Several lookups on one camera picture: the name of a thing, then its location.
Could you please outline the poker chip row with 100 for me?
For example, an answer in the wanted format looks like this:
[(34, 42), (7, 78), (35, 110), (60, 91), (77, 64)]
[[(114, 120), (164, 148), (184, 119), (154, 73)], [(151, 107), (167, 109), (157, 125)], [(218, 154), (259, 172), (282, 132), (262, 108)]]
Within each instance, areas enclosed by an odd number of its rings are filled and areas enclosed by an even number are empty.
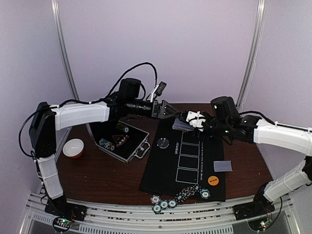
[(119, 131), (122, 131), (123, 133), (128, 133), (129, 132), (129, 127), (121, 122), (119, 122), (117, 125), (116, 125), (116, 128), (119, 130)]

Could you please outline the teal white poker chip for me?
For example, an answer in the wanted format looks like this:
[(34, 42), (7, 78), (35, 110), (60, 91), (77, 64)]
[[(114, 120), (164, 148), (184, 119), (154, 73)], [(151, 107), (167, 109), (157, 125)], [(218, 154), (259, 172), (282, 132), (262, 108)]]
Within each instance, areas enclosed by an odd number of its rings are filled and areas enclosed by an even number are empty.
[(211, 196), (208, 189), (201, 189), (199, 193), (202, 199), (208, 199)]

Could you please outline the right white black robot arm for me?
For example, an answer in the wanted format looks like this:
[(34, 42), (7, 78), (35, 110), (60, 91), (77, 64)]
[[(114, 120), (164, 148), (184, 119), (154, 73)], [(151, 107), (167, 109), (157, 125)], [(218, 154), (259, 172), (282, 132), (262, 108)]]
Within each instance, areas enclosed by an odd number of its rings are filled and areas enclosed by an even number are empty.
[(231, 97), (211, 100), (213, 115), (204, 123), (210, 136), (255, 144), (273, 179), (260, 186), (250, 204), (262, 214), (282, 196), (312, 182), (312, 130), (273, 121), (260, 111), (238, 111)]

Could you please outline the spread black poker chips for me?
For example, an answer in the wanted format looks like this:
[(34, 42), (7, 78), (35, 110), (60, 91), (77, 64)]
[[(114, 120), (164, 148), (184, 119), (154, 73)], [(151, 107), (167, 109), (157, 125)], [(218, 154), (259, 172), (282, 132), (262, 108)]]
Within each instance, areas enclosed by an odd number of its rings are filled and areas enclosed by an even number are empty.
[(182, 203), (189, 197), (198, 193), (200, 190), (201, 190), (201, 186), (198, 184), (190, 186), (190, 187), (186, 187), (176, 194), (175, 199), (177, 202)]

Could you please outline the grey playing card deck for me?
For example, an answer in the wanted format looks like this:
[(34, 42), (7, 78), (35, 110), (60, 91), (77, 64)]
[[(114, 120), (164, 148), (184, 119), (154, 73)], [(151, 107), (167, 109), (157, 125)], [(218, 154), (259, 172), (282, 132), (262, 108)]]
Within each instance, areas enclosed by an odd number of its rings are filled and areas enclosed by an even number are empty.
[(173, 125), (172, 125), (172, 129), (183, 131), (183, 132), (189, 132), (189, 131), (193, 131), (194, 127), (192, 127), (188, 123), (184, 123), (184, 122), (180, 121), (178, 118), (176, 118), (174, 120)]

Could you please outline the poker chip row with 10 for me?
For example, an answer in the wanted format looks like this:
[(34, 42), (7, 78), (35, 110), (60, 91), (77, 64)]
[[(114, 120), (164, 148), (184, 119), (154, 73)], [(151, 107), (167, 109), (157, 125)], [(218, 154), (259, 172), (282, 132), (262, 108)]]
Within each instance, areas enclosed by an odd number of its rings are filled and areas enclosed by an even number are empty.
[(99, 145), (109, 151), (113, 151), (115, 149), (115, 145), (104, 138), (99, 141)]

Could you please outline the white blue poker chip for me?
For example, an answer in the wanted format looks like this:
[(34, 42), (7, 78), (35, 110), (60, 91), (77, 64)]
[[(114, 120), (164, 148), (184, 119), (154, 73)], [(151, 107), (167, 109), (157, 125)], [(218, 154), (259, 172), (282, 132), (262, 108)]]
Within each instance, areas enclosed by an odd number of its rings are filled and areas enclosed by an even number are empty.
[(150, 201), (152, 204), (158, 204), (161, 201), (161, 197), (158, 195), (152, 195)]

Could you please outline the aluminium poker chip case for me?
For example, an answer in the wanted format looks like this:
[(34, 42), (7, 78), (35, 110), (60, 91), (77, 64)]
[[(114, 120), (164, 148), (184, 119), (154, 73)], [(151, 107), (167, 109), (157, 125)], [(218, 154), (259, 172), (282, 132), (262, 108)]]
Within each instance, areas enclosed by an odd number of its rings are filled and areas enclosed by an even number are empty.
[(100, 150), (127, 164), (151, 147), (148, 132), (122, 121), (90, 123), (88, 132)]

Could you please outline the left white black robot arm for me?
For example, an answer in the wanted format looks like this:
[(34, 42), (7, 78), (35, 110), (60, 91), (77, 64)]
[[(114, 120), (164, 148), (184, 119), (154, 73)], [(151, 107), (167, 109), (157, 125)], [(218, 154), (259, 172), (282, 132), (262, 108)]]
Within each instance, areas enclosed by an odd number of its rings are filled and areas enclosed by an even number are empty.
[(47, 102), (38, 104), (36, 111), (27, 120), (31, 121), (29, 137), (32, 151), (29, 154), (37, 167), (50, 206), (59, 216), (69, 214), (63, 188), (55, 163), (56, 132), (58, 130), (94, 122), (113, 122), (129, 114), (154, 119), (175, 117), (179, 111), (167, 101), (157, 101), (166, 83), (161, 82), (150, 94), (149, 100), (138, 98), (141, 81), (135, 78), (121, 80), (119, 90), (98, 100), (86, 102), (69, 99), (59, 105)]

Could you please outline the clear round dealer button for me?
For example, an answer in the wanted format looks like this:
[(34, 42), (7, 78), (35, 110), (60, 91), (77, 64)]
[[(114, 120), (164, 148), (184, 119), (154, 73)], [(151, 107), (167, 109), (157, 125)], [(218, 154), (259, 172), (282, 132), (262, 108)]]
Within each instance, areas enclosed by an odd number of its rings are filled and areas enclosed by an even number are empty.
[(161, 137), (157, 140), (156, 145), (160, 149), (166, 149), (169, 146), (169, 140), (165, 137)]

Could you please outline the orange big blind button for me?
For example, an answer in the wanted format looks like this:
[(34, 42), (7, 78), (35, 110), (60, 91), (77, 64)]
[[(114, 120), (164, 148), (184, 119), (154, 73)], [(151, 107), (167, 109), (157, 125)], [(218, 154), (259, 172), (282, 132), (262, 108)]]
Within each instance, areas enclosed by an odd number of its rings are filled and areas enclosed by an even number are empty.
[(214, 175), (210, 176), (207, 181), (210, 186), (216, 186), (219, 184), (219, 178)]

